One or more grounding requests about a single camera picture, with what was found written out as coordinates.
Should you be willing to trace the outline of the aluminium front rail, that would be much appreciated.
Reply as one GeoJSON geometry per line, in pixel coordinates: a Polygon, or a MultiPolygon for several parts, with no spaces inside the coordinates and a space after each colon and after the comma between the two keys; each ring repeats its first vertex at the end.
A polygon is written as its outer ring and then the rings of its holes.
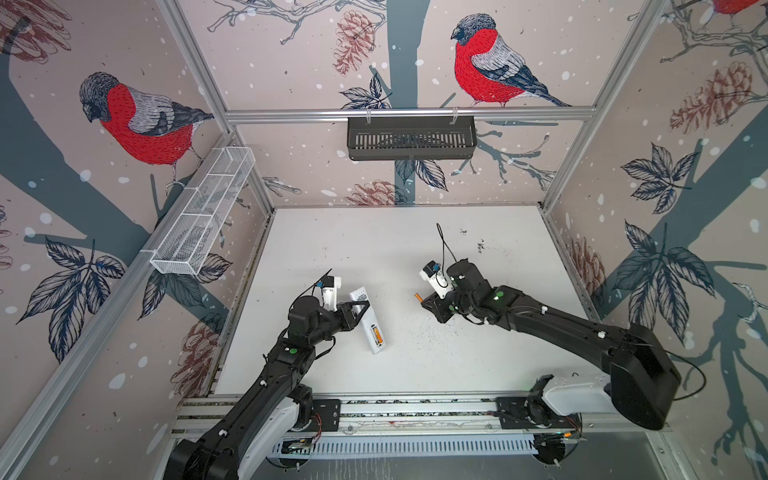
{"type": "Polygon", "coordinates": [[[341,417],[337,432],[323,436],[384,436],[492,433],[643,433],[645,430],[617,413],[582,413],[578,430],[504,430],[495,416],[497,397],[523,397],[522,393],[473,393],[448,395],[321,395],[339,399],[341,417]]]}

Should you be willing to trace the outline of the black wall basket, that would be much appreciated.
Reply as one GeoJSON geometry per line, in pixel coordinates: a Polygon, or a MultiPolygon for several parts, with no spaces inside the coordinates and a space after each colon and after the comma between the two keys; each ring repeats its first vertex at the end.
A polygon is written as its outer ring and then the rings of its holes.
{"type": "Polygon", "coordinates": [[[472,116],[349,118],[354,161],[470,159],[477,147],[472,116]]]}

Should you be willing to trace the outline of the aluminium top crossbar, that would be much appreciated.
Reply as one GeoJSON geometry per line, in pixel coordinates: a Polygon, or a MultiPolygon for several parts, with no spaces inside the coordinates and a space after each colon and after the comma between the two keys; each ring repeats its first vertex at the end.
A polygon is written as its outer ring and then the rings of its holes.
{"type": "Polygon", "coordinates": [[[595,107],[494,107],[421,108],[363,110],[232,110],[224,119],[230,125],[342,122],[350,118],[467,117],[481,121],[587,121],[597,113],[595,107]]]}

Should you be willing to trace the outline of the white remote control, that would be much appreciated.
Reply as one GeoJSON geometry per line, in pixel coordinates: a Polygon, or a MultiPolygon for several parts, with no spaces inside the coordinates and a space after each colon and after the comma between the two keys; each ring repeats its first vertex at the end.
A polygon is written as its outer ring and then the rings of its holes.
{"type": "MultiPolygon", "coordinates": [[[[349,294],[349,297],[351,301],[359,301],[359,300],[370,301],[369,295],[364,287],[360,287],[352,291],[349,294]]],[[[376,317],[375,311],[373,310],[373,307],[371,305],[370,305],[370,308],[365,313],[364,317],[362,318],[361,322],[358,324],[358,326],[361,327],[362,330],[364,331],[366,339],[369,343],[370,349],[374,355],[384,350],[384,348],[386,347],[386,342],[384,339],[382,328],[376,317]],[[383,345],[381,348],[378,348],[375,344],[375,340],[373,338],[373,334],[371,330],[372,325],[376,325],[380,331],[381,337],[383,339],[383,345]]]]}

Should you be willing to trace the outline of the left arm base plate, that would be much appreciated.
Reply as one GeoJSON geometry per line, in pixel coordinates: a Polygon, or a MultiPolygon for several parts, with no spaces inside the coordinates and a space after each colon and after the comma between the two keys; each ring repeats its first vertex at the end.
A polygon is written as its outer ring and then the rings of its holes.
{"type": "Polygon", "coordinates": [[[291,432],[325,433],[339,430],[341,401],[339,399],[302,400],[298,403],[298,417],[291,432]]]}

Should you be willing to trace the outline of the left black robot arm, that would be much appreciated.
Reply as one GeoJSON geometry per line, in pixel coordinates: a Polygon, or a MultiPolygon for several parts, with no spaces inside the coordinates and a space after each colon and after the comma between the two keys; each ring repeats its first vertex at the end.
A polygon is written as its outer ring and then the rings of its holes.
{"type": "Polygon", "coordinates": [[[312,389],[301,383],[317,358],[316,346],[353,330],[370,302],[339,303],[327,310],[315,296],[300,296],[288,326],[265,356],[257,380],[218,423],[198,440],[171,452],[165,479],[249,479],[272,448],[312,418],[312,389]]]}

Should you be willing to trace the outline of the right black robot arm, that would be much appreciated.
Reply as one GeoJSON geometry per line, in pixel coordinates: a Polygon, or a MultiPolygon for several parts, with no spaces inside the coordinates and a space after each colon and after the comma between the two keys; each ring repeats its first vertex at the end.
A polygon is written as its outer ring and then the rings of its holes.
{"type": "Polygon", "coordinates": [[[664,427],[681,375],[649,328],[604,326],[552,308],[516,288],[494,287],[467,259],[448,269],[431,261],[419,275],[433,289],[421,305],[439,323],[458,315],[527,334],[580,357],[606,375],[605,383],[591,385],[542,377],[534,391],[550,410],[561,416],[615,410],[647,430],[664,427]]]}

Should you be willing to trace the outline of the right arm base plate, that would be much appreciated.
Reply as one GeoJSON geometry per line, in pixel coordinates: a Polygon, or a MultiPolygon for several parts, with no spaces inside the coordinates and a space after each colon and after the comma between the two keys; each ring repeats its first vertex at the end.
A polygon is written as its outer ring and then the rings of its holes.
{"type": "Polygon", "coordinates": [[[504,430],[578,430],[581,427],[578,415],[558,415],[538,398],[497,397],[495,404],[495,416],[504,430]]]}

